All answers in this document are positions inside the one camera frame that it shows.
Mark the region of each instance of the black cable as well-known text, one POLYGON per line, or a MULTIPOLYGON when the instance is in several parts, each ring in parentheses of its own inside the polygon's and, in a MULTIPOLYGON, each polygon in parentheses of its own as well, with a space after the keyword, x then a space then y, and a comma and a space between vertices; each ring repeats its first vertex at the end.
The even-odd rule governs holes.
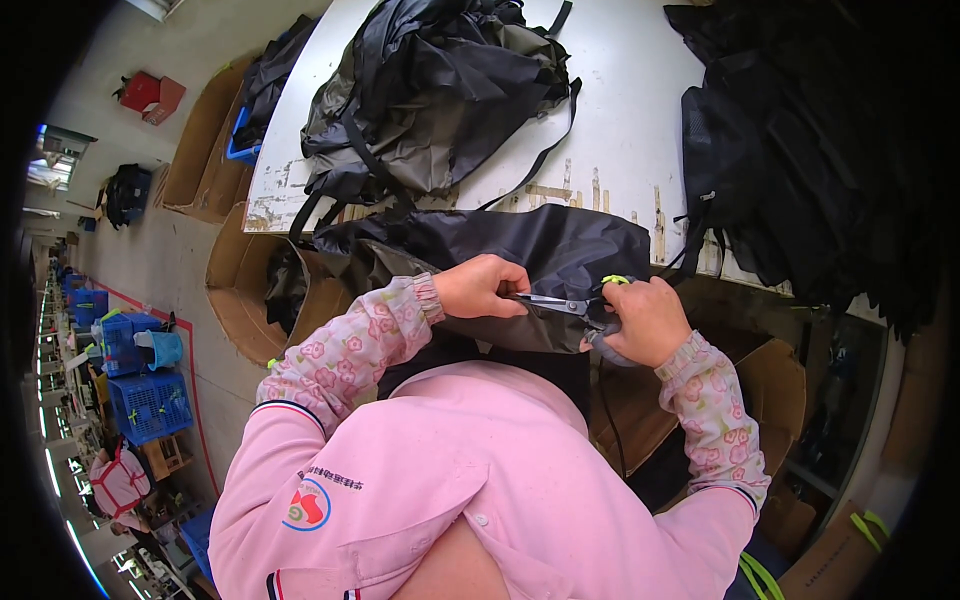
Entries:
POLYGON ((603 410, 607 413, 607 419, 610 421, 610 427, 613 428, 613 437, 616 439, 616 450, 620 453, 620 478, 627 481, 627 459, 623 457, 623 443, 620 442, 620 432, 616 429, 616 423, 613 422, 613 415, 610 414, 610 406, 607 404, 607 391, 603 387, 603 357, 600 357, 600 366, 597 367, 597 388, 600 389, 600 400, 603 402, 603 410))

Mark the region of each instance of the hand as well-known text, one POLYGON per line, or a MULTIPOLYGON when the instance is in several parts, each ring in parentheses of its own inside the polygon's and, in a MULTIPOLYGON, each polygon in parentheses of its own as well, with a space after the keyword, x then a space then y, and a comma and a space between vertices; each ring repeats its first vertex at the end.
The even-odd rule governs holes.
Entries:
POLYGON ((603 286, 603 296, 623 323, 620 332, 605 341, 641 365, 659 367, 692 332, 677 292, 659 277, 650 277, 649 283, 608 283, 603 286))
POLYGON ((507 319, 527 314, 527 308, 516 300, 498 294, 530 293, 526 270, 493 254, 480 254, 449 271, 433 276, 440 304, 451 317, 501 317, 507 319))

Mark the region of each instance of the red floor line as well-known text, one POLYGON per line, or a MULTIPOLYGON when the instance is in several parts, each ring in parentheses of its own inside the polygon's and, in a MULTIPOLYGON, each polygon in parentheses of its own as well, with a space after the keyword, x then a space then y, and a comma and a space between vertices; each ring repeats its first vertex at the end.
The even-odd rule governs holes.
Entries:
MULTIPOLYGON (((90 276, 87 276, 87 278, 90 280, 90 283, 92 283, 93 285, 103 290, 106 290, 107 292, 113 294, 114 296, 126 302, 127 304, 139 309, 143 309, 143 306, 144 306, 143 302, 140 302, 139 300, 134 300, 133 298, 127 296, 126 294, 117 292, 113 288, 104 285, 100 281, 97 281, 96 279, 93 279, 90 276)), ((151 308, 150 312, 153 316, 157 317, 158 319, 162 319, 163 321, 167 321, 170 319, 169 314, 156 310, 155 308, 151 308)), ((193 404, 194 404, 193 412, 197 416, 197 431, 200 432, 200 445, 204 449, 204 460, 206 461, 206 471, 210 475, 210 482, 213 484, 213 491, 216 492, 217 497, 220 497, 220 487, 217 486, 217 479, 213 476, 213 466, 210 464, 210 455, 206 451, 206 437, 204 436, 204 423, 200 417, 200 397, 197 396, 197 375, 196 375, 196 369, 194 368, 194 364, 193 364, 193 324, 187 321, 186 319, 183 319, 177 316, 177 327, 181 327, 185 329, 186 332, 189 334, 187 338, 187 345, 190 347, 190 387, 193 388, 193 404)))

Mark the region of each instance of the fluorescent light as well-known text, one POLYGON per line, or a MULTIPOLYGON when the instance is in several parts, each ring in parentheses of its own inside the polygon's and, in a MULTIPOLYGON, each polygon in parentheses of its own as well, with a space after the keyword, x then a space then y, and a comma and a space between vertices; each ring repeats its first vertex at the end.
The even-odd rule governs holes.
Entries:
MULTIPOLYGON (((50 450, 47 450, 47 456, 50 456, 50 450)), ((84 550, 80 547, 80 540, 77 539, 77 532, 73 530, 73 523, 70 521, 66 522, 66 529, 70 532, 70 539, 73 540, 73 545, 77 546, 77 553, 80 554, 80 558, 84 559, 84 564, 86 565, 86 570, 90 572, 90 577, 93 578, 93 583, 97 584, 97 588, 100 588, 100 593, 104 594, 105 598, 107 596, 107 591, 104 589, 104 586, 100 583, 100 580, 97 579, 97 575, 93 572, 93 567, 90 566, 90 561, 86 559, 86 554, 84 550)))
POLYGON ((133 581, 128 579, 127 583, 130 584, 130 587, 133 588, 133 591, 136 592, 136 595, 140 596, 140 600, 147 600, 146 598, 143 597, 143 594, 140 593, 140 588, 138 588, 136 584, 133 583, 133 581))
POLYGON ((54 484, 54 492, 57 493, 57 498, 60 497, 60 486, 57 485, 57 475, 54 473, 54 458, 50 456, 50 448, 46 448, 47 451, 47 467, 50 468, 50 482, 54 484))

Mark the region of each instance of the floral sleeve cover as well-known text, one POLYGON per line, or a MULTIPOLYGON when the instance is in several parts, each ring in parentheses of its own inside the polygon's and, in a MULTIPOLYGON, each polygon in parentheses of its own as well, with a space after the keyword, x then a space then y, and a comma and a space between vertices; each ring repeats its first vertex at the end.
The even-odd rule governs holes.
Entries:
POLYGON ((758 425, 743 408, 736 370, 727 356, 694 331, 657 369, 660 406, 677 415, 690 458, 689 493, 723 487, 741 492, 754 519, 767 496, 758 425))
POLYGON ((387 367, 413 358, 430 341, 430 325, 443 318, 430 274, 394 277, 288 348, 257 388, 257 404, 299 404, 320 420, 329 439, 353 410, 353 399, 375 385, 387 367))

